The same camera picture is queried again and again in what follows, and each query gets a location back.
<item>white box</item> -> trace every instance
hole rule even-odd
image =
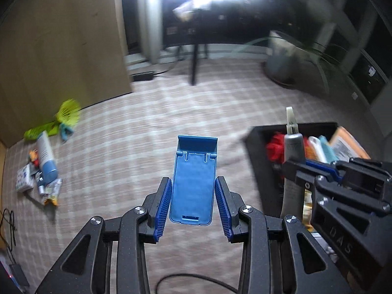
[[[30,165],[24,166],[19,169],[16,174],[16,186],[17,192],[23,192],[34,188],[34,179],[30,175]]]

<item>triangular cutout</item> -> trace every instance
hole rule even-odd
[[[64,272],[82,275],[86,265],[87,251],[89,249],[91,236],[89,234],[83,236],[79,243],[75,246],[71,254],[65,260],[61,269]]]
[[[301,251],[303,269],[306,274],[312,274],[325,270],[324,261],[319,257],[315,249],[310,245],[305,236],[301,233],[297,234],[299,249]]]
[[[369,221],[356,216],[350,212],[337,208],[336,211],[345,218],[354,228],[356,228],[360,233],[364,234],[367,227],[369,226]]]

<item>black storage box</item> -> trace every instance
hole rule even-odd
[[[325,136],[331,139],[338,124],[336,122],[315,122],[298,124],[299,132],[305,136]],[[272,169],[272,163],[268,160],[266,145],[276,132],[286,134],[286,125],[257,126],[252,129],[244,139],[248,150],[250,163],[261,198],[264,215],[280,217],[282,211],[283,195],[279,189],[278,181]]]

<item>translucent tube cap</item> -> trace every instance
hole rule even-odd
[[[288,134],[297,134],[298,131],[298,124],[295,120],[293,108],[291,106],[286,107],[286,115],[287,115],[287,133]]]

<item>red object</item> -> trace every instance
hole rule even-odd
[[[304,146],[308,146],[308,138],[303,138]],[[285,135],[276,132],[271,141],[267,144],[267,157],[269,161],[274,163],[285,162]]]

